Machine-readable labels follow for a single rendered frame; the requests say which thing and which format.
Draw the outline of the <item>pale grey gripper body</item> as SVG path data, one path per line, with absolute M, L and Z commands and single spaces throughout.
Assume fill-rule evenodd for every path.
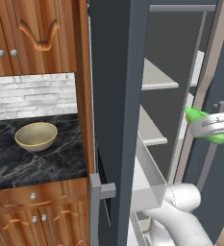
M 224 112 L 209 114 L 189 126 L 194 137 L 224 134 Z

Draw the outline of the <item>green mango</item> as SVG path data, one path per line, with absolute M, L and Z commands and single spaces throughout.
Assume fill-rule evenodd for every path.
M 186 111 L 186 120 L 188 125 L 198 119 L 204 118 L 205 116 L 209 115 L 208 113 L 197 110 L 195 108 L 185 108 L 185 111 Z M 211 143 L 224 144 L 224 134 L 208 135 L 208 136 L 203 136 L 202 138 L 205 138 Z

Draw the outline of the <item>white freezer shelf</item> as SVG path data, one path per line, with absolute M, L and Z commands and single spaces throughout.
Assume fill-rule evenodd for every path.
M 178 86 L 174 80 L 154 64 L 147 59 L 144 60 L 142 90 L 177 88 Z
M 167 143 L 167 139 L 162 135 L 143 107 L 139 108 L 138 133 L 146 146 Z

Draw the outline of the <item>clear freezer drawer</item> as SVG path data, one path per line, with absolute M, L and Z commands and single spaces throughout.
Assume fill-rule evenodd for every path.
M 166 181 L 140 135 L 138 135 L 131 211 L 159 208 L 162 205 L 165 189 Z

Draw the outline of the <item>dark grey freezer door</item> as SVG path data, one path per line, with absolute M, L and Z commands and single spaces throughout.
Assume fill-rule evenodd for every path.
M 89 0 L 97 171 L 115 196 L 95 246 L 127 246 L 149 0 Z

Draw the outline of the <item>beige bowl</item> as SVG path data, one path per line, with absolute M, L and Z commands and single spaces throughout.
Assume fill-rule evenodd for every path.
M 49 148 L 57 135 L 58 129 L 55 125 L 47 122 L 36 122 L 19 129 L 14 139 L 21 148 L 31 152 L 39 152 Z

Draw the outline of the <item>dark grey fridge door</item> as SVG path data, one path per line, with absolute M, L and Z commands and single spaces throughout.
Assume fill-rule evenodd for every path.
M 224 0 L 218 0 L 217 3 L 194 107 L 213 112 L 214 105 L 219 101 L 224 101 Z M 185 146 L 190 148 L 190 152 L 184 182 L 197 185 L 210 144 L 205 139 L 187 135 Z M 201 204 L 193 214 L 211 241 L 216 242 L 224 227 L 224 144 L 217 145 L 208 178 L 201 191 Z

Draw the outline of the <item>tall wooden side panel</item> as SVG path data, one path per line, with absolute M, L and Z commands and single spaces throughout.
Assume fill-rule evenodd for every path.
M 79 124 L 88 174 L 94 172 L 92 110 L 87 31 L 87 0 L 72 0 L 75 39 L 75 86 Z

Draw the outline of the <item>wooden drawer front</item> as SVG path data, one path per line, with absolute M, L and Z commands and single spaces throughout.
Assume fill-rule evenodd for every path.
M 31 199 L 31 193 L 37 195 Z M 26 207 L 38 204 L 48 204 L 56 199 L 66 198 L 69 195 L 67 181 L 36 184 L 0 190 L 0 205 L 3 208 Z

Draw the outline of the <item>wooden base cupboard door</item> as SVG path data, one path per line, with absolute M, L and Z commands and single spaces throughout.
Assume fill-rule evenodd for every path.
M 24 210 L 0 215 L 0 246 L 44 246 L 38 212 Z
M 88 246 L 87 200 L 38 210 L 48 246 Z

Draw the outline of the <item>carved wooden cupboard door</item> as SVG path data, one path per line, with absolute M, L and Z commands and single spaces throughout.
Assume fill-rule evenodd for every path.
M 71 0 L 6 0 L 20 74 L 76 70 Z

